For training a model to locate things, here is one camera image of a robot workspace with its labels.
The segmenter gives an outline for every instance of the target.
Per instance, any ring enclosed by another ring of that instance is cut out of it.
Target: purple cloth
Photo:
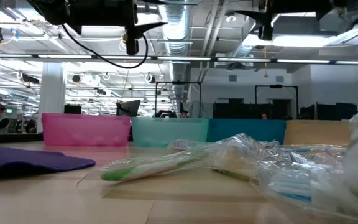
[[[91,159],[65,156],[61,152],[28,151],[0,147],[0,178],[84,169]]]

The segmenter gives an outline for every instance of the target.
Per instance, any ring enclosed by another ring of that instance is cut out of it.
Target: plastic bin
[[[206,142],[209,119],[132,118],[135,146],[167,147],[172,140]]]
[[[46,146],[128,145],[131,118],[82,114],[42,114]]]
[[[220,141],[239,133],[245,133],[258,141],[277,140],[284,144],[286,121],[255,119],[211,119],[208,142]]]

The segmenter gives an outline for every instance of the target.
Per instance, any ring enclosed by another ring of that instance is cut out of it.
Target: blue plastic bin
[[[219,141],[239,133],[245,133],[258,141],[277,140],[284,144],[285,121],[254,119],[211,119],[208,142]]]
[[[206,142],[209,119],[202,118],[132,118],[135,146],[167,147],[172,140]]]

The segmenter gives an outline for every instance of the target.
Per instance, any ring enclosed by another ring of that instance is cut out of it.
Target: computer monitor
[[[124,103],[117,102],[117,116],[136,117],[140,106],[140,100],[128,101]]]

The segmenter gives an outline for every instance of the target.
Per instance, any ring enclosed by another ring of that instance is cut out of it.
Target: table
[[[42,142],[0,146],[62,151],[97,162],[84,170],[0,180],[0,223],[291,223],[249,183],[210,169],[190,167],[122,183],[86,177],[78,183],[107,161],[172,153],[168,149],[44,148]]]

